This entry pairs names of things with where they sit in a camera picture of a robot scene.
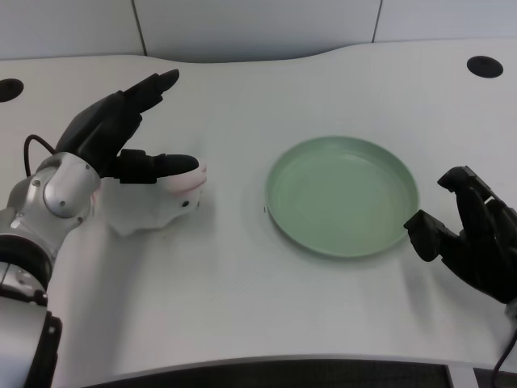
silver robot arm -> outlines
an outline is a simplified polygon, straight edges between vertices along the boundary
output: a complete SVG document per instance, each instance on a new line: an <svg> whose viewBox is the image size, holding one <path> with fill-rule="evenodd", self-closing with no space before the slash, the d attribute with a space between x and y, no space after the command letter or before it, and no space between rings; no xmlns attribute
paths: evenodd
<svg viewBox="0 0 517 388"><path fill-rule="evenodd" d="M61 321L47 311L46 290L61 244L88 217L100 180L153 184L199 167L187 155L122 150L141 113L160 103L178 79L177 70L153 74L94 103L75 116L55 150L47 147L53 156L33 175L26 158L31 176L15 185L0 210L0 388L52 383Z"/></svg>
<svg viewBox="0 0 517 388"><path fill-rule="evenodd" d="M0 211L0 387L50 386L61 321L47 311L46 289L61 244L88 217L99 186L88 163L55 154L16 184Z"/></svg>

plate rim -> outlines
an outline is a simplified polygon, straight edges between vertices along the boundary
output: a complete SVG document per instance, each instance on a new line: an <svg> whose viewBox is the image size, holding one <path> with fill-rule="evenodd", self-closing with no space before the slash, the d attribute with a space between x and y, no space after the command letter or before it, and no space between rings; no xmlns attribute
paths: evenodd
<svg viewBox="0 0 517 388"><path fill-rule="evenodd" d="M358 257L365 257L365 256L370 256L370 255L375 255L377 253L380 253L382 251L386 251L388 250L390 247L392 247L393 245L397 244L399 241L401 241L405 236L406 236L406 232L402 231L401 232L401 235L398 236L397 238L395 238L390 244L386 245L385 247L382 247L382 248L379 248L379 249L374 249L374 250L371 250L371 251L368 251L368 252L364 252L364 253L356 253L356 254L338 254L338 253L335 253L335 252L332 252L332 251L326 251L324 249L319 249L319 248L314 248L314 247L311 247L303 242L301 242L300 240L298 240L297 238L294 238L289 232L286 231L285 228L283 228L278 220L276 219L275 217L275 214L274 212L271 211L271 201L270 201L270 195L269 195L269 187L270 187L270 183L271 183L271 176L273 174L273 172L275 171L275 169L277 168L277 166L280 164L280 162L282 162L282 160L287 156L287 154L289 154L291 151L293 151L295 148L299 147L299 146L302 146L306 143L310 143L312 141L316 141L316 140L331 140L331 139L350 139L350 140L353 140L353 141L360 141L360 142L363 142L363 143L366 143L368 144L369 146L373 146L375 148L379 148L381 150L383 150L384 152L388 153L391 157L395 158L396 160L399 161L399 163L406 169L406 171L408 172L409 176L410 176L410 180L414 186L414 190L415 190L415 194L416 194L416 206L415 206L415 212L418 211L418 209L420 209L420 191L418 190L418 185L417 185L417 181L413 175L413 173L411 172L411 170L409 169L409 167L396 155L394 154L393 152L391 152L390 150L387 150L386 148L384 148L383 146L381 145L378 145L372 141L368 141L368 140L364 140L364 139L361 139L360 137L352 137L352 136L341 136L341 135L330 135L330 136L321 136L321 137L312 137L310 139L307 139L307 140L304 140L304 141L300 141L299 143L296 143L295 145L293 145L292 147L288 148L287 150L285 150L272 164L271 168L269 169L268 173L267 173L267 178L266 178L266 184L264 185L264 196L265 196L265 199L266 199L266 208L267 208L267 213L269 214L269 216L271 217L272 221L278 226L278 228L282 231L283 234L285 234L286 236L288 236L293 242L295 242L296 244L299 244L300 246L304 247L304 248L307 248L313 252L317 252L317 253L320 253L320 254L323 254L323 255L328 255L328 256L331 256L331 257L335 257L335 258L340 258L340 259L354 259L354 258L358 258Z"/></svg>

black cable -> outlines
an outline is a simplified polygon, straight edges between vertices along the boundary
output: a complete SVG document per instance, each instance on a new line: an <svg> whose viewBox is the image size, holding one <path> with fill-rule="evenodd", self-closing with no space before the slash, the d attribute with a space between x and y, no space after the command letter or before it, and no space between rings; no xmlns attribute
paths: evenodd
<svg viewBox="0 0 517 388"><path fill-rule="evenodd" d="M25 165L25 174L27 176L31 176L31 165L29 163L29 145L31 144L31 140L36 140L39 142L49 153L54 155L56 153L56 150L53 149L51 145L49 145L45 140L43 140L38 135L29 135L27 136L27 139L25 139L25 142L23 143L23 164Z"/></svg>
<svg viewBox="0 0 517 388"><path fill-rule="evenodd" d="M492 378L490 379L490 385L492 388L498 388L498 386L495 385L495 379L498 376L499 369L501 368L502 363L505 361L505 359L508 357L508 355L511 352L511 349L514 348L515 343L517 342L517 329L515 329L514 334L512 335L510 342L506 346L506 349L504 349L504 352L499 359L498 363L494 366L494 371L492 372Z"/></svg>

black floor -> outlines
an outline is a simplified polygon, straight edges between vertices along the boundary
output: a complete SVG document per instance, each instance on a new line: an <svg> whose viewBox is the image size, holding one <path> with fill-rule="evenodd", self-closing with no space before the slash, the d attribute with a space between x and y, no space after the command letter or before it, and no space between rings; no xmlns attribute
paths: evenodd
<svg viewBox="0 0 517 388"><path fill-rule="evenodd" d="M489 370L475 369L479 388L490 387ZM137 377L97 388L451 388L443 365L383 361L263 361L208 366ZM498 388L517 387L502 373Z"/></svg>

white wall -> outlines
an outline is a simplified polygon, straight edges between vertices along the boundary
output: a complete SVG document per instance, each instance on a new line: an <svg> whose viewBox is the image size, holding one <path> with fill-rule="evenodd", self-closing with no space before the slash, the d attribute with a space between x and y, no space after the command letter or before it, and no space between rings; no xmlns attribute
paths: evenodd
<svg viewBox="0 0 517 388"><path fill-rule="evenodd" d="M376 42L517 36L517 0L384 0Z"/></svg>
<svg viewBox="0 0 517 388"><path fill-rule="evenodd" d="M136 5L152 57L263 61L372 42L380 0L137 0Z"/></svg>
<svg viewBox="0 0 517 388"><path fill-rule="evenodd" d="M0 59L142 54L130 0L0 0Z"/></svg>
<svg viewBox="0 0 517 388"><path fill-rule="evenodd" d="M303 57L371 42L380 0L135 0L149 55ZM376 42L517 36L517 0L384 0ZM143 54L131 0L0 0L0 59Z"/></svg>

